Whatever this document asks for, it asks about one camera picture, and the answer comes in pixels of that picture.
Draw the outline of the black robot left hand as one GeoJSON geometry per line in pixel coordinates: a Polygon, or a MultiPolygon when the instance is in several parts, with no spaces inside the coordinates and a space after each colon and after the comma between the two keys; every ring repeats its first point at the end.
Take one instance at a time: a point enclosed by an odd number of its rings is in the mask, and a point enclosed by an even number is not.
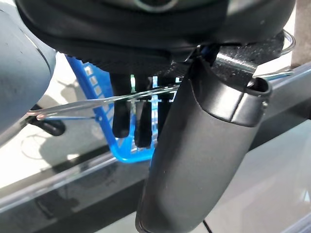
{"type": "Polygon", "coordinates": [[[110,73],[119,95],[181,76],[137,209],[140,233],[189,233],[211,212],[258,131],[272,88],[253,75],[284,54],[293,0],[18,0],[52,48],[110,73]]]}

